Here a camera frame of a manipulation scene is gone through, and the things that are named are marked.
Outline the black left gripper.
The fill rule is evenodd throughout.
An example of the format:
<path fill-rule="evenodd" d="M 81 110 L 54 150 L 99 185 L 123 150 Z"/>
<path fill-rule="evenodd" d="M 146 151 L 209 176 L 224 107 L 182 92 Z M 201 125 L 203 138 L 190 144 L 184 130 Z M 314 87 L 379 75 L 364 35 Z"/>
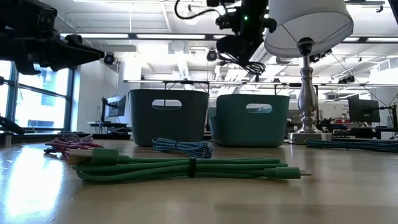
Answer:
<path fill-rule="evenodd" d="M 84 45 L 78 34 L 68 34 L 60 42 L 54 29 L 56 16 L 57 10 L 41 1 L 1 0 L 1 59 L 13 61 L 24 75 L 36 75 L 35 63 L 58 71 L 105 56 Z"/>

